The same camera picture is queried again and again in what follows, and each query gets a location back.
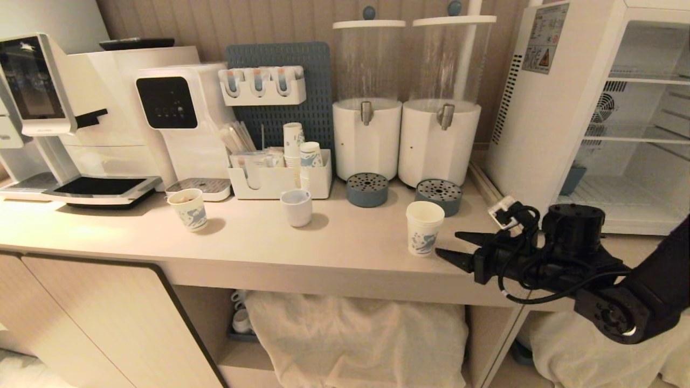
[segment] cabinet door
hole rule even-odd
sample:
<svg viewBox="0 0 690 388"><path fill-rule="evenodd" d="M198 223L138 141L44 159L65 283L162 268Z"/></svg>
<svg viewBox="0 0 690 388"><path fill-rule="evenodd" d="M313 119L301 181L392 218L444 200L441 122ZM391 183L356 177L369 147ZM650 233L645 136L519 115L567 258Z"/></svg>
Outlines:
<svg viewBox="0 0 690 388"><path fill-rule="evenodd" d="M0 254L0 322L75 387L134 388L14 255Z"/></svg>
<svg viewBox="0 0 690 388"><path fill-rule="evenodd" d="M227 387L158 266L22 260L137 388Z"/></svg>

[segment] robotic arm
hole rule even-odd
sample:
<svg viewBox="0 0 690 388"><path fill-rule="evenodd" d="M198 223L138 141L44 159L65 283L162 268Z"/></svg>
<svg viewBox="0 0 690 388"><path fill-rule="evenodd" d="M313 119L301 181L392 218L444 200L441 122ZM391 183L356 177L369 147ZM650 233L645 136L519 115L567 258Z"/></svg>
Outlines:
<svg viewBox="0 0 690 388"><path fill-rule="evenodd" d="M510 197L489 213L498 233L457 232L461 240L479 245L474 254L436 249L462 270L474 272L477 283L493 276L506 298L539 304L563 297L575 300L575 312L592 321L606 337L636 344L675 327L690 307L690 249L688 218L671 232L642 264L630 269L600 243L604 212L595 207L558 204L542 221L544 246L537 247L540 214ZM522 225L519 235L509 229ZM615 283L619 276L625 276ZM537 299L511 295L504 278L529 290L554 294Z"/></svg>

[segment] stack of paper cups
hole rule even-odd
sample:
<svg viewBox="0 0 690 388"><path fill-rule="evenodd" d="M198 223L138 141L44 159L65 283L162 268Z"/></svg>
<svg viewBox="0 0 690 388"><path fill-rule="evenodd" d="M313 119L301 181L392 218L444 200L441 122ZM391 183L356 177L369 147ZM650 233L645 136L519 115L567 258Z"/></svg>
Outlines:
<svg viewBox="0 0 690 388"><path fill-rule="evenodd" d="M446 213L437 204L416 201L407 206L407 249L415 256L433 251Z"/></svg>
<svg viewBox="0 0 690 388"><path fill-rule="evenodd" d="M304 190L309 190L309 172L314 167L323 167L324 160L321 158L321 148L317 142L306 142L299 146L301 156L299 181Z"/></svg>
<svg viewBox="0 0 690 388"><path fill-rule="evenodd" d="M285 165L293 170L295 185L299 188L299 146L304 143L304 131L300 123L283 125L283 146L285 148Z"/></svg>

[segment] touchscreen display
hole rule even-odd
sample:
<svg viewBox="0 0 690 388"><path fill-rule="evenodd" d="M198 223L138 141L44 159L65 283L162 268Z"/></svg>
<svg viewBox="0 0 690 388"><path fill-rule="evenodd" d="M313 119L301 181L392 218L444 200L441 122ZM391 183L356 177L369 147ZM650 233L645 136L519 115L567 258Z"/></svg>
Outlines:
<svg viewBox="0 0 690 388"><path fill-rule="evenodd" d="M38 37L0 42L0 65L24 120L65 118Z"/></svg>

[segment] canister lid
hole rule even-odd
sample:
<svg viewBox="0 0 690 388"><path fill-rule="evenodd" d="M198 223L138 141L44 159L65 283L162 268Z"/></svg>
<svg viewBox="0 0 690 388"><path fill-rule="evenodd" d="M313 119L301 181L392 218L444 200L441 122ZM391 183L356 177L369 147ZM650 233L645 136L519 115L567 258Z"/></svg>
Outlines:
<svg viewBox="0 0 690 388"><path fill-rule="evenodd" d="M493 15L476 15L476 16L445 16L445 17L429 17L426 19L417 19L412 22L413 27L420 26L445 26L449 24L486 24L495 23L496 16Z"/></svg>
<svg viewBox="0 0 690 388"><path fill-rule="evenodd" d="M404 27L405 25L404 20L352 20L334 23L333 30L341 28Z"/></svg>

